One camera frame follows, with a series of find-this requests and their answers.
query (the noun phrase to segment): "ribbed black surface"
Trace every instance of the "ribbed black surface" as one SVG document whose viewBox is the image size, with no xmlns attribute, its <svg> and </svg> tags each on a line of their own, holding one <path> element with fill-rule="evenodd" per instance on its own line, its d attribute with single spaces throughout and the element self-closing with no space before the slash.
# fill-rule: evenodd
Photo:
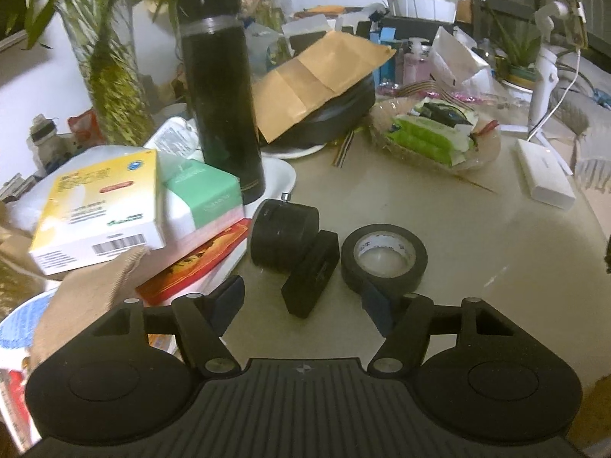
<svg viewBox="0 0 611 458">
<path fill-rule="evenodd" d="M 253 360 L 242 376 L 209 382 L 178 421 L 113 448 L 48 439 L 28 458 L 576 458 L 561 438 L 493 447 L 441 429 L 399 381 L 357 360 Z"/>
</svg>

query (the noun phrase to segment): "barcode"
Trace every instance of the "barcode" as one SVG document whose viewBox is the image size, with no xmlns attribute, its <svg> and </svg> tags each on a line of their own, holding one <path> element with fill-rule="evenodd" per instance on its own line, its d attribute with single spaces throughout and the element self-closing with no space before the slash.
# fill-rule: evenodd
<svg viewBox="0 0 611 458">
<path fill-rule="evenodd" d="M 144 238 L 143 234 L 130 235 L 128 237 L 122 237 L 121 239 L 115 239 L 114 241 L 94 244 L 92 248 L 94 249 L 96 255 L 103 255 L 104 253 L 122 250 L 123 248 L 129 248 L 130 246 L 145 244 L 146 241 L 147 240 Z"/>
</svg>

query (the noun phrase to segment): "white power bank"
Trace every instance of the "white power bank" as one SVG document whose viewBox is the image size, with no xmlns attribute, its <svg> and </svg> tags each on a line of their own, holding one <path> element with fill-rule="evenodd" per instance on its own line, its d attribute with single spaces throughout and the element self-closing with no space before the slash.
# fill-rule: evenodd
<svg viewBox="0 0 611 458">
<path fill-rule="evenodd" d="M 521 139 L 516 143 L 531 197 L 538 202 L 570 209 L 575 194 L 551 150 Z"/>
</svg>

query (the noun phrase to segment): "bottle with gray cap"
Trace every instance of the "bottle with gray cap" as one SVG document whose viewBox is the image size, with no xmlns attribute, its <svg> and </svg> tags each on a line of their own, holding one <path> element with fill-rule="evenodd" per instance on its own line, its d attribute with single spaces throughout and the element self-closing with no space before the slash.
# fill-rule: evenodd
<svg viewBox="0 0 611 458">
<path fill-rule="evenodd" d="M 239 178 L 245 205 L 265 190 L 240 0 L 178 0 L 187 86 L 204 161 Z"/>
</svg>

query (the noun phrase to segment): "yellow and white box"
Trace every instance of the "yellow and white box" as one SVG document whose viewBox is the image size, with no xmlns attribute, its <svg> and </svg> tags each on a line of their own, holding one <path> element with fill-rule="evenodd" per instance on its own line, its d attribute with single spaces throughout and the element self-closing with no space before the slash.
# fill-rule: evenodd
<svg viewBox="0 0 611 458">
<path fill-rule="evenodd" d="M 165 246 L 158 221 L 157 151 L 59 176 L 30 255 L 45 275 L 112 260 L 132 246 Z"/>
</svg>

